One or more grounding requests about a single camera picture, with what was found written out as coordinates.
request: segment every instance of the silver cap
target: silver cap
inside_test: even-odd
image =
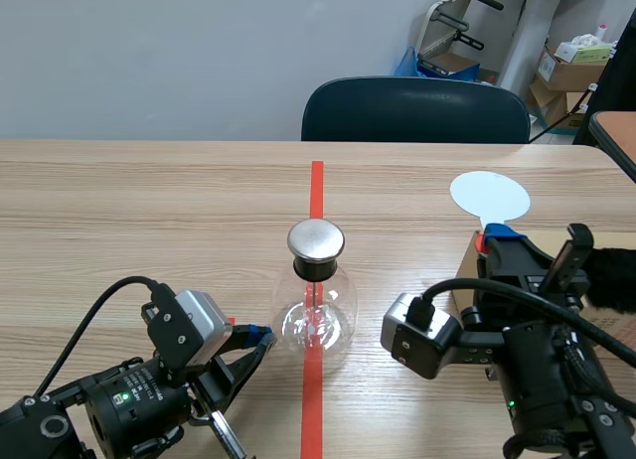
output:
[[[291,228],[287,246],[291,253],[307,263],[326,263],[342,253],[345,235],[329,221],[308,219]]]

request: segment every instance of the glass bottle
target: glass bottle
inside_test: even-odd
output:
[[[356,286],[336,261],[345,236],[329,221],[308,219],[291,228],[287,246],[294,259],[274,284],[274,334],[300,356],[322,350],[334,357],[351,342],[358,315]]]

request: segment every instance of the sink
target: sink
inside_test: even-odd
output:
[[[526,0],[524,14],[515,30],[513,44],[497,79],[497,86],[510,90],[521,99],[525,99],[528,87],[533,80],[535,67],[548,37],[558,1]]]

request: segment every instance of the black chair backrest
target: black chair backrest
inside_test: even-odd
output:
[[[309,98],[303,141],[524,144],[526,106],[506,89],[439,78],[336,79]]]

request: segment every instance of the paper sign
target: paper sign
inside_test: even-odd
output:
[[[541,75],[545,81],[550,81],[553,76],[557,62],[548,54],[544,54],[539,64],[539,75]]]
[[[530,196],[521,184],[488,171],[456,177],[450,185],[450,196],[457,206],[478,217],[482,228],[520,218],[530,208]]]

